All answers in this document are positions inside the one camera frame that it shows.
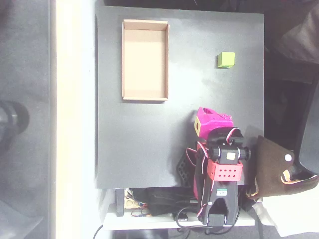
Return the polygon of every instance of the black fabric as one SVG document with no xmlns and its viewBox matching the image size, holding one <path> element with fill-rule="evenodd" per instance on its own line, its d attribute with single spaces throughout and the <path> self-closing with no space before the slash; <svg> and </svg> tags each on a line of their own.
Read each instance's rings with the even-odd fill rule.
<svg viewBox="0 0 319 239">
<path fill-rule="evenodd" d="M 135 200 L 147 203 L 152 216 L 178 212 L 191 205 L 189 201 L 194 199 L 191 188 L 134 188 L 132 192 Z"/>
</svg>

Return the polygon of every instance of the white label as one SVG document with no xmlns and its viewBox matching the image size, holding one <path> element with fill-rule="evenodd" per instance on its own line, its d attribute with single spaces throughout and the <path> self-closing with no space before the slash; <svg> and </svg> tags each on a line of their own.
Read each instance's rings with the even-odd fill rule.
<svg viewBox="0 0 319 239">
<path fill-rule="evenodd" d="M 227 189 L 217 189 L 216 196 L 227 196 Z"/>
<path fill-rule="evenodd" d="M 226 159 L 235 160 L 235 157 L 236 157 L 236 153 L 228 152 L 227 156 L 226 156 Z"/>
</svg>

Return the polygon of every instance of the black cable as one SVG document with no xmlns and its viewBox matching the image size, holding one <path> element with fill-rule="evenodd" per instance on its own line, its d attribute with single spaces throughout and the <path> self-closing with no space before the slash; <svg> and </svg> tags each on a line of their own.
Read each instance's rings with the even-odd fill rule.
<svg viewBox="0 0 319 239">
<path fill-rule="evenodd" d="M 180 227 L 180 228 L 214 228 L 213 226 L 188 226 L 188 227 L 185 227 L 185 226 L 182 226 L 181 224 L 179 224 L 178 222 L 178 217 L 179 217 L 179 214 L 186 210 L 186 209 L 192 209 L 191 207 L 185 207 L 185 208 L 182 208 L 177 214 L 176 214 L 176 224 Z"/>
<path fill-rule="evenodd" d="M 223 234 L 226 234 L 226 233 L 228 233 L 228 232 L 230 232 L 232 229 L 233 229 L 233 227 L 235 226 L 235 224 L 236 224 L 236 222 L 237 222 L 237 220 L 238 220 L 238 218 L 239 218 L 239 214 L 240 214 L 240 208 L 238 209 L 238 213 L 237 213 L 237 216 L 236 216 L 236 219 L 235 219 L 235 222 L 234 222 L 234 224 L 233 225 L 231 225 L 231 227 L 229 227 L 229 229 L 228 230 L 225 230 L 225 231 L 223 231 L 223 232 L 221 232 L 221 233 L 213 233 L 213 232 L 211 232 L 211 233 L 206 233 L 205 232 L 205 235 L 223 235 Z"/>
<path fill-rule="evenodd" d="M 93 239 L 95 239 L 97 233 L 99 232 L 100 229 L 102 229 L 102 227 L 103 227 L 103 225 L 101 225 L 101 226 L 96 230 L 96 232 L 95 232 L 95 234 L 94 234 L 94 236 L 93 236 Z"/>
<path fill-rule="evenodd" d="M 187 234 L 187 236 L 185 237 L 185 239 L 188 239 L 189 234 L 190 234 L 190 229 L 188 230 L 188 234 Z"/>
<path fill-rule="evenodd" d="M 241 196 L 241 194 L 242 194 L 242 190 L 239 191 L 239 194 L 238 194 L 238 197 L 239 197 L 239 198 L 240 198 L 240 196 Z M 206 235 L 223 235 L 223 234 L 226 234 L 226 233 L 230 232 L 230 231 L 233 229 L 233 227 L 235 226 L 236 222 L 238 221 L 238 218 L 239 218 L 239 215 L 240 215 L 240 210 L 241 210 L 241 207 L 242 207 L 242 202 L 243 202 L 243 200 L 240 198 L 240 205 L 239 205 L 239 207 L 238 207 L 238 213 L 237 213 L 235 222 L 234 222 L 233 225 L 231 225 L 231 227 L 230 227 L 228 230 L 225 230 L 224 232 L 221 232 L 221 233 L 219 233 L 219 232 L 206 233 L 206 232 L 205 232 L 205 234 L 206 234 Z"/>
<path fill-rule="evenodd" d="M 233 229 L 233 227 L 235 226 L 235 224 L 236 224 L 236 222 L 237 222 L 237 220 L 238 220 L 238 218 L 239 218 L 240 210 L 241 210 L 241 204 L 242 204 L 242 200 L 240 200 L 240 206 L 239 206 L 239 208 L 238 208 L 238 213 L 237 213 L 235 222 L 234 222 L 234 224 L 233 224 L 228 230 L 226 230 L 226 231 L 224 231 L 224 232 L 221 232 L 221 233 L 218 233 L 218 232 L 215 232 L 215 233 L 206 233 L 206 232 L 205 232 L 205 234 L 206 234 L 206 235 L 223 235 L 223 234 L 225 234 L 225 233 L 230 232 L 230 231 Z M 191 207 L 182 208 L 182 209 L 176 214 L 176 224 L 177 224 L 180 228 L 189 228 L 189 229 L 191 229 L 191 228 L 205 228 L 205 229 L 211 229 L 211 228 L 215 228 L 215 227 L 216 227 L 216 226 L 188 226 L 188 227 L 182 226 L 181 224 L 179 224 L 178 218 L 179 218 L 179 214 L 180 214 L 182 211 L 186 210 L 186 209 L 192 209 L 192 208 L 191 208 Z"/>
<path fill-rule="evenodd" d="M 171 239 L 171 238 L 178 238 L 178 237 L 180 237 L 180 236 L 184 235 L 184 234 L 185 234 L 185 232 L 187 232 L 187 231 L 179 232 L 179 233 L 180 233 L 179 235 L 175 235 L 175 236 L 168 237 L 168 238 L 169 238 L 169 239 Z M 190 234 L 190 229 L 188 230 L 188 233 L 187 233 L 187 236 L 185 237 L 185 239 L 187 239 L 187 238 L 189 237 L 189 234 Z"/>
</svg>

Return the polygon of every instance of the white button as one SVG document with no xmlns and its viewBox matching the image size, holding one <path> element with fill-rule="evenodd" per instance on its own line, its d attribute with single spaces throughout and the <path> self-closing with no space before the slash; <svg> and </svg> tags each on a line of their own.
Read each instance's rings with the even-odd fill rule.
<svg viewBox="0 0 319 239">
<path fill-rule="evenodd" d="M 290 162 L 292 159 L 293 159 L 293 158 L 291 157 L 290 154 L 286 154 L 286 155 L 285 155 L 285 160 L 286 160 L 287 162 Z"/>
</svg>

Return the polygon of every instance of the brown leather bag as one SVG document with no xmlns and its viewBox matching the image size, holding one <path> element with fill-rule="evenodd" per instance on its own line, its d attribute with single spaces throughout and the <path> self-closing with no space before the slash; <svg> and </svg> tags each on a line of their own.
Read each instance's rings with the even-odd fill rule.
<svg viewBox="0 0 319 239">
<path fill-rule="evenodd" d="M 294 163 L 294 153 L 259 136 L 257 140 L 257 174 L 255 185 L 247 193 L 250 199 L 300 193 L 314 188 L 319 176 L 306 180 L 291 180 L 289 168 Z"/>
</svg>

